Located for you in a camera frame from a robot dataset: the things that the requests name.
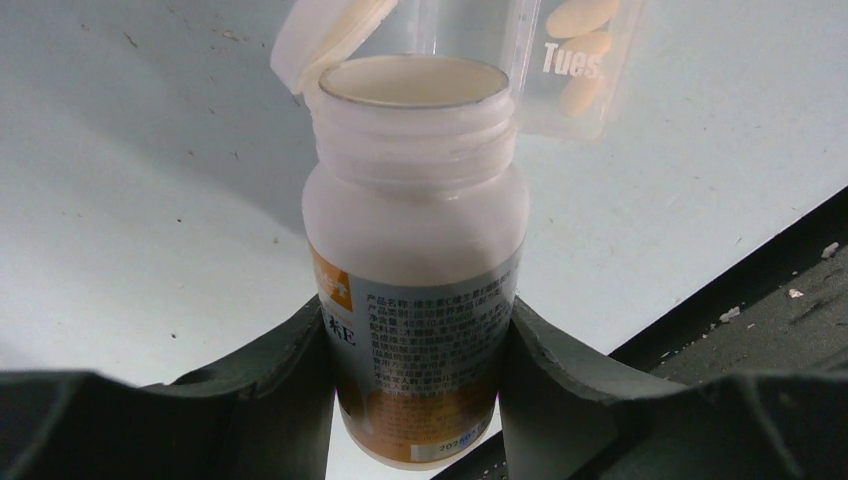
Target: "dark edge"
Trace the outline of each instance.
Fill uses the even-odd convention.
[[[643,371],[655,368],[665,352],[680,350],[699,340],[710,331],[710,324],[720,328],[719,317],[723,313],[736,306],[744,311],[747,305],[823,261],[822,250],[833,242],[838,242],[840,248],[848,244],[848,188],[734,265],[610,357]]]

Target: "label logo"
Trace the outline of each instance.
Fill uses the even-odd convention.
[[[350,278],[347,272],[324,259],[312,246],[312,264],[315,267],[315,279],[324,293],[330,296],[342,308],[353,311],[353,299],[350,295]]]
[[[553,70],[557,75],[586,78],[596,78],[601,74],[603,55],[586,55],[585,52],[563,50],[559,46],[558,43],[545,43],[543,73]]]

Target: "bottle opening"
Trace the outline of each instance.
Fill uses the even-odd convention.
[[[328,95],[386,108],[444,108],[481,102],[509,88],[501,70],[482,62],[432,55],[348,60],[326,70]]]

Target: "bottle neck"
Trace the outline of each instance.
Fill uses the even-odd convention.
[[[483,183],[510,165],[517,129],[502,72],[444,57],[377,57],[382,61],[377,68],[374,59],[328,70],[320,87],[306,93],[318,159],[333,175],[379,190],[437,192]],[[422,73],[422,68],[439,71],[423,84],[406,78],[410,68],[425,78],[428,72]],[[371,70],[377,78],[364,75]],[[345,75],[380,88],[362,94],[360,83],[346,82]],[[476,81],[483,88],[459,85],[457,94],[454,86],[463,81]],[[465,96],[463,89],[468,90]],[[363,98],[384,91],[388,100]]]

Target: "orange label section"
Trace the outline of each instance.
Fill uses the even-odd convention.
[[[318,281],[318,286],[340,307],[353,311],[350,278],[347,272],[325,260],[312,248],[312,245],[309,249],[312,250],[312,263],[315,267],[315,279]]]

